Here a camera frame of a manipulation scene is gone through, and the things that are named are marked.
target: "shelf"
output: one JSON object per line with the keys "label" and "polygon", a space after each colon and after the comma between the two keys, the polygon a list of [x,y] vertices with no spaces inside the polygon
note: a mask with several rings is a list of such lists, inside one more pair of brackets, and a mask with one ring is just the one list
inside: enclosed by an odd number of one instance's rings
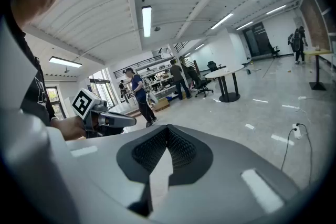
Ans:
{"label": "shelf", "polygon": [[164,71],[164,70],[170,69],[171,67],[172,67],[172,66],[169,66],[169,67],[166,67],[166,68],[162,68],[162,69],[160,69],[160,70],[158,70],[158,71],[156,71],[156,72],[154,72],[154,73],[150,73],[150,74],[148,74],[148,75],[146,75],[146,76],[143,76],[142,78],[143,78],[143,79],[148,78],[148,77],[153,76],[153,75],[155,75],[155,74],[157,74],[157,73],[160,73],[160,72],[162,72],[162,71]]}
{"label": "shelf", "polygon": [[162,81],[166,81],[166,80],[171,79],[171,78],[173,78],[173,77],[174,77],[174,76],[169,76],[168,78],[165,78],[165,79],[162,79],[162,80],[156,80],[156,82],[149,84],[149,86],[154,85],[154,84],[158,84],[158,83],[160,83],[160,82],[162,82]]}
{"label": "shelf", "polygon": [[175,85],[170,86],[170,87],[165,88],[165,89],[163,89],[163,90],[161,90],[161,91],[153,92],[153,94],[154,94],[154,95],[157,95],[157,94],[159,94],[159,93],[161,93],[161,92],[165,92],[165,91],[167,91],[167,90],[169,90],[169,89],[172,89],[172,88],[174,88],[174,87],[176,87],[176,86],[175,86]]}

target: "railing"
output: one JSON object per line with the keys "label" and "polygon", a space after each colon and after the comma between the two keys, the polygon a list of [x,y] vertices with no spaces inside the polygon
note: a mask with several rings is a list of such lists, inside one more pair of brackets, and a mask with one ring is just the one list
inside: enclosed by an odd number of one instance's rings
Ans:
{"label": "railing", "polygon": [[188,43],[189,41],[177,43],[175,46],[176,52],[179,53]]}
{"label": "railing", "polygon": [[182,65],[184,65],[185,67],[192,67],[196,70],[197,74],[200,74],[200,70],[198,69],[198,66],[197,66],[197,62],[194,61],[194,62],[190,62],[188,61],[187,59],[183,58],[183,57],[180,57],[180,62]]}
{"label": "railing", "polygon": [[152,58],[149,58],[149,59],[147,59],[147,60],[143,60],[143,61],[141,61],[141,62],[137,62],[137,63],[135,63],[135,64],[133,64],[133,65],[131,65],[131,66],[124,67],[124,68],[122,68],[122,69],[120,69],[120,70],[118,70],[118,71],[116,71],[116,72],[113,72],[113,73],[114,73],[114,76],[115,76],[116,79],[117,79],[117,78],[123,76],[123,71],[125,71],[126,68],[129,68],[129,67],[130,67],[130,68],[137,68],[137,67],[140,67],[140,66],[145,66],[145,65],[148,65],[148,64],[151,63],[151,62],[155,62],[155,61],[158,61],[158,60],[161,60],[161,59],[162,59],[161,55],[157,55],[157,56],[152,57]]}

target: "hand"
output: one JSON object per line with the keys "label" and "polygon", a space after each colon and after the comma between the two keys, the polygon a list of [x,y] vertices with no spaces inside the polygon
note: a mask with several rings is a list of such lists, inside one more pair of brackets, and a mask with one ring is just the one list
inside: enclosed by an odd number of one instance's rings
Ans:
{"label": "hand", "polygon": [[64,140],[74,140],[82,136],[86,136],[83,120],[80,116],[67,118],[65,120],[53,119],[51,127],[55,127],[61,131]]}

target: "extension cord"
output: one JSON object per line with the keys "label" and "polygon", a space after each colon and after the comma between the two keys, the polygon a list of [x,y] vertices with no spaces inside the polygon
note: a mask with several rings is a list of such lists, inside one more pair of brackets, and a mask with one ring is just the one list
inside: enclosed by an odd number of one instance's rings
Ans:
{"label": "extension cord", "polygon": [[299,126],[297,126],[296,123],[293,123],[293,131],[294,131],[294,136],[296,139],[301,139],[302,135],[301,135],[301,132],[300,132],[300,128]]}

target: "floor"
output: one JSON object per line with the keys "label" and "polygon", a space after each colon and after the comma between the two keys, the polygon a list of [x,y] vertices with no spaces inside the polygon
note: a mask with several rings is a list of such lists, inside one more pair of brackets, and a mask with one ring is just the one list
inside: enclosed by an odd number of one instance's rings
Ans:
{"label": "floor", "polygon": [[[330,67],[320,61],[320,81],[327,91],[312,91],[310,81],[315,81],[315,62],[295,65],[294,57],[255,61],[248,68],[236,73],[240,99],[233,103],[218,101],[220,88],[217,81],[208,85],[214,93],[206,98],[199,95],[189,100],[173,100],[171,106],[155,115],[156,124],[176,124],[190,127],[236,141],[280,168],[287,146],[287,137],[293,123],[305,124],[312,144],[312,177],[314,181],[323,173],[335,146],[334,108],[336,104],[334,76]],[[226,79],[229,92],[234,92],[231,77]],[[299,96],[307,97],[299,101]],[[137,124],[126,132],[145,127],[140,116]],[[255,127],[251,130],[246,124]],[[291,133],[283,171],[304,189],[309,182],[310,147],[307,136],[297,140]],[[154,208],[159,205],[167,190],[168,175],[172,173],[168,151],[161,158],[151,175]]]}

